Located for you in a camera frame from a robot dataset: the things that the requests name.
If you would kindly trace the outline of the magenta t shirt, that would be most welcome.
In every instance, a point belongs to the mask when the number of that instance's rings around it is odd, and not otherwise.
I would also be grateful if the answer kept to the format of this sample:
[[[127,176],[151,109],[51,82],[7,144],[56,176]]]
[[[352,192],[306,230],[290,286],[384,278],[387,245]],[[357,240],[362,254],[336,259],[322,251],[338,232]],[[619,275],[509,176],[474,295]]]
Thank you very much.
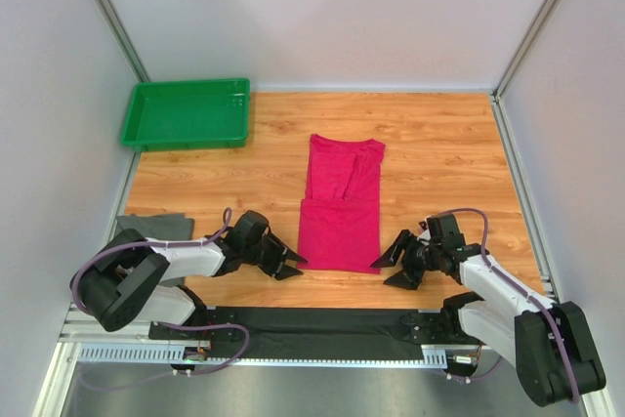
[[[386,146],[310,137],[305,196],[300,206],[299,266],[377,274],[381,256],[381,169]]]

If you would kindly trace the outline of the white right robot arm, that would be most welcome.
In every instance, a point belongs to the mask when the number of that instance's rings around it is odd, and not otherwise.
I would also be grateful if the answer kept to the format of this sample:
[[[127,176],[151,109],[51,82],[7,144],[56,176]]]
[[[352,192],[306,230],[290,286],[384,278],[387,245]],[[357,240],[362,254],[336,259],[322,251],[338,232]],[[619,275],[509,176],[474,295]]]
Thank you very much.
[[[436,313],[409,313],[404,324],[422,344],[486,345],[516,370],[526,395],[544,407],[606,386],[603,364],[582,309],[531,289],[489,253],[486,242],[468,243],[456,210],[421,222],[422,232],[402,230],[374,267],[399,266],[386,279],[404,290],[420,287],[440,271],[465,287]]]

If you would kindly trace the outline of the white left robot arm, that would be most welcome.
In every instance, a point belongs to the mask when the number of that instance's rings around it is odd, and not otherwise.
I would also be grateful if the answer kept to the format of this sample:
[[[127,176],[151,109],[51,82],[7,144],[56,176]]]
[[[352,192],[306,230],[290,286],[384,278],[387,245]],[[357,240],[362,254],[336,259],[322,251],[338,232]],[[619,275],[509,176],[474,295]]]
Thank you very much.
[[[144,320],[194,340],[214,325],[204,303],[178,279],[220,277],[243,265],[275,280],[301,274],[299,266],[307,259],[272,232],[265,216],[248,210],[234,221],[231,215],[226,208],[215,233],[192,240],[123,230],[74,274],[73,303],[107,332]]]

